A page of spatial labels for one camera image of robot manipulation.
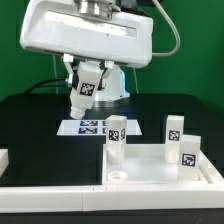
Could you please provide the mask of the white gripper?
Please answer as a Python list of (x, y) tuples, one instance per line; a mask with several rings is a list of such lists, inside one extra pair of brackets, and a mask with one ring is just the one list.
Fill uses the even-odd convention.
[(99, 90), (105, 88), (114, 62), (135, 68), (149, 64), (152, 59), (151, 18), (114, 12), (111, 20), (103, 20), (85, 17), (77, 9), (74, 0), (30, 0), (21, 29), (21, 46), (37, 52), (64, 54), (66, 82), (72, 88), (77, 88), (79, 82), (74, 57), (102, 61)]

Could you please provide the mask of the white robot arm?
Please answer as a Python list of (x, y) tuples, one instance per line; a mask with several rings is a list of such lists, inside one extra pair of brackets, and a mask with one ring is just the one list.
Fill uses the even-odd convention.
[(152, 59), (153, 19), (123, 12), (113, 0), (30, 0), (23, 19), (23, 49), (94, 64), (112, 62), (98, 101), (126, 98), (123, 66), (143, 68)]

